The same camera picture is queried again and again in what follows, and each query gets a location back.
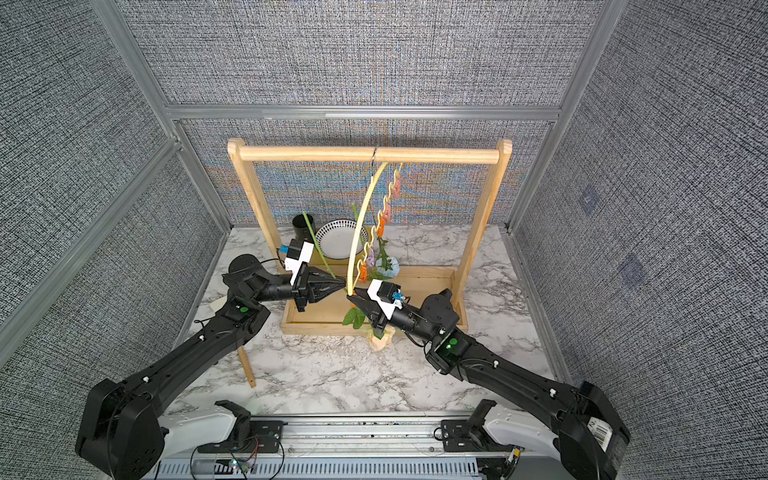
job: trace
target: barcode label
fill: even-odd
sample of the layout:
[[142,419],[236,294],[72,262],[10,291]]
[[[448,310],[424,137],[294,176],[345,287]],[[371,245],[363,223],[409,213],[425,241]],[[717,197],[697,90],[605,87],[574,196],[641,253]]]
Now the barcode label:
[[608,443],[611,442],[614,430],[605,421],[596,419],[595,417],[589,418],[588,426],[589,431],[592,432],[594,439],[598,441],[603,452],[607,452]]

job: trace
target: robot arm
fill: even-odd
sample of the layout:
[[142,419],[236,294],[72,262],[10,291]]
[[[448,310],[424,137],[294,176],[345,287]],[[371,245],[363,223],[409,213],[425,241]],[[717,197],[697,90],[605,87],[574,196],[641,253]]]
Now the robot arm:
[[[403,302],[399,286],[374,280],[347,298],[369,317],[375,332],[392,325],[425,347],[428,343],[425,356],[438,373],[482,386],[531,413],[557,436],[554,447],[575,478],[616,478],[630,433],[603,392],[589,382],[577,389],[546,379],[494,354],[456,328],[459,318],[451,296],[443,290],[417,309]],[[455,433],[486,449],[500,445],[484,421],[495,403],[484,402]]]
[[[197,377],[261,330],[270,316],[261,302],[293,299],[299,311],[304,311],[307,303],[319,302],[344,287],[344,280],[299,261],[302,250],[306,249],[297,242],[287,247],[286,259],[294,262],[287,261],[286,266],[293,267],[293,272],[283,275],[267,272],[253,255],[233,260],[223,275],[229,287],[227,301],[202,330],[122,382],[105,379],[91,389],[75,446],[77,454],[114,478],[141,478],[148,472],[163,455],[165,436],[170,432],[158,419]],[[232,429],[247,426],[243,417],[250,419],[249,412],[237,411],[240,407],[230,402],[218,402],[217,407],[204,418],[233,416]]]

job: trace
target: white plate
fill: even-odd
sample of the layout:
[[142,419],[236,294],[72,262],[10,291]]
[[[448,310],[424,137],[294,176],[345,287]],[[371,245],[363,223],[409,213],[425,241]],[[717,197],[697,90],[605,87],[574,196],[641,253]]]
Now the white plate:
[[[349,258],[349,249],[352,248],[352,238],[355,235],[355,222],[353,220],[334,220],[326,223],[317,231],[315,238],[323,255],[333,260]],[[368,232],[365,228],[360,232],[360,241],[357,244],[357,253],[362,252],[362,245],[368,241]]]

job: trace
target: marble surface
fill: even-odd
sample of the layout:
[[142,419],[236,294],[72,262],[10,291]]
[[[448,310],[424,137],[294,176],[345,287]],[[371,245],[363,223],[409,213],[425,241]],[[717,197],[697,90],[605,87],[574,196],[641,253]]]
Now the marble surface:
[[[293,230],[279,230],[287,243]],[[468,232],[469,226],[391,226],[386,231],[387,252],[404,265],[458,264]],[[233,229],[196,319],[214,314],[209,303],[227,291],[221,274],[242,253],[274,257],[258,228]],[[465,301],[470,335],[505,359],[552,378],[497,227],[485,231]],[[280,320],[285,303],[264,305],[272,314],[245,346],[256,388],[248,386],[237,353],[231,353],[183,391],[167,413],[210,406],[221,399],[254,414],[472,410],[483,398],[507,403],[488,390],[438,374],[422,350],[405,337],[397,336],[376,352],[363,337],[283,336]],[[200,324],[194,323],[190,334],[199,329]]]

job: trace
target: wooden rack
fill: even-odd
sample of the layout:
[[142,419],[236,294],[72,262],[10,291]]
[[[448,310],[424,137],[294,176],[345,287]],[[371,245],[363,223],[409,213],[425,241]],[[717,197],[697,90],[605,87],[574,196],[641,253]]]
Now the wooden rack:
[[[490,165],[459,265],[401,266],[399,275],[393,280],[417,306],[421,305],[430,293],[450,288],[453,292],[454,308],[461,317],[458,327],[464,331],[468,329],[467,313],[464,307],[464,287],[512,155],[510,140],[502,138],[495,149],[403,147],[377,149],[374,147],[254,147],[245,145],[241,138],[232,138],[227,145],[227,151],[250,206],[253,208],[253,213],[259,221],[266,244],[273,252],[280,247],[282,241],[277,233],[275,219],[266,203],[259,177],[251,162],[370,162],[376,152],[375,161],[377,162]],[[342,275],[346,273],[345,266],[331,265],[330,268],[334,273]],[[351,303],[346,299],[346,292],[343,290],[320,303],[308,305],[304,313],[299,313],[293,301],[289,300],[283,315],[283,333],[286,335],[359,335],[361,334],[359,330],[341,324],[344,314],[350,307]]]

